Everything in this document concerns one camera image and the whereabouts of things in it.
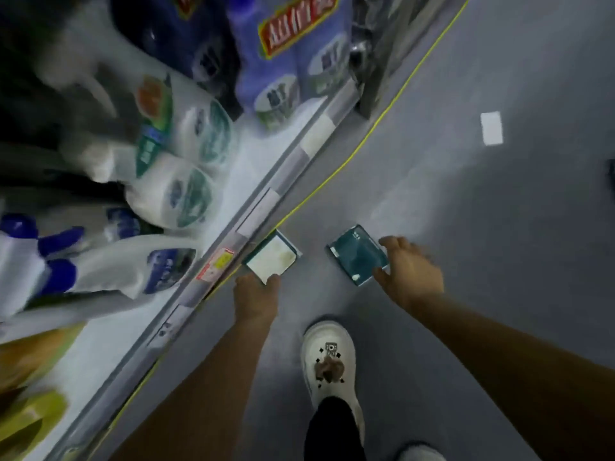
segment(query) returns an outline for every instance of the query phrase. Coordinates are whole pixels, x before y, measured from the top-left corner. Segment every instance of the white sneaker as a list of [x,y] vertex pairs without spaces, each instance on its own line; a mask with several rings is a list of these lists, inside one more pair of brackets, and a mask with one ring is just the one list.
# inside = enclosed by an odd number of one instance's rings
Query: white sneaker
[[363,444],[365,421],[354,390],[357,357],[350,334],[332,320],[312,325],[303,335],[301,361],[314,409],[328,396],[343,399],[354,414]]
[[427,445],[412,445],[403,450],[396,461],[447,461],[440,453]]

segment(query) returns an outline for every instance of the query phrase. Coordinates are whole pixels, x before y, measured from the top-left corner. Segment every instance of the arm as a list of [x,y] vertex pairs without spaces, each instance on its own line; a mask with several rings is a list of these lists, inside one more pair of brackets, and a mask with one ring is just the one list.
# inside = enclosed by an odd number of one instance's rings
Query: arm
[[615,453],[615,371],[457,305],[442,272],[404,238],[380,240],[391,273],[374,277],[470,371],[544,461]]
[[258,358],[277,315],[275,275],[235,285],[235,324],[114,453],[112,461],[225,461],[233,454]]

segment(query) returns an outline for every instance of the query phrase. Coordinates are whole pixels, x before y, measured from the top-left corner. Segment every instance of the left hand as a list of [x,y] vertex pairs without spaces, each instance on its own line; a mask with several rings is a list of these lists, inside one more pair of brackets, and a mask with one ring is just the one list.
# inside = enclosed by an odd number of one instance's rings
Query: left hand
[[277,292],[280,276],[271,275],[267,285],[250,272],[235,280],[235,322],[264,321],[271,324],[277,316]]

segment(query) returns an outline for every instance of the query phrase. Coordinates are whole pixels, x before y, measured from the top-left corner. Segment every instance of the red label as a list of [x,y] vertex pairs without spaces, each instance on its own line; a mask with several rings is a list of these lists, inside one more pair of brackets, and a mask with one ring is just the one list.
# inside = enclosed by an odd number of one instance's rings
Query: red label
[[173,0],[182,19],[188,19],[194,13],[201,0]]
[[338,7],[339,0],[292,0],[258,26],[268,60],[302,38]]

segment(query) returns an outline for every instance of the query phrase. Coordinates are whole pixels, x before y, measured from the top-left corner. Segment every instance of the right hand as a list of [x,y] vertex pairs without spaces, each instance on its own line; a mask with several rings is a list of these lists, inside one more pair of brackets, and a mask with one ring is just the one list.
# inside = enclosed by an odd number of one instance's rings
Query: right hand
[[401,308],[412,306],[427,296],[444,293],[442,271],[423,255],[419,247],[404,237],[386,236],[378,240],[386,248],[390,275],[374,269],[376,281]]

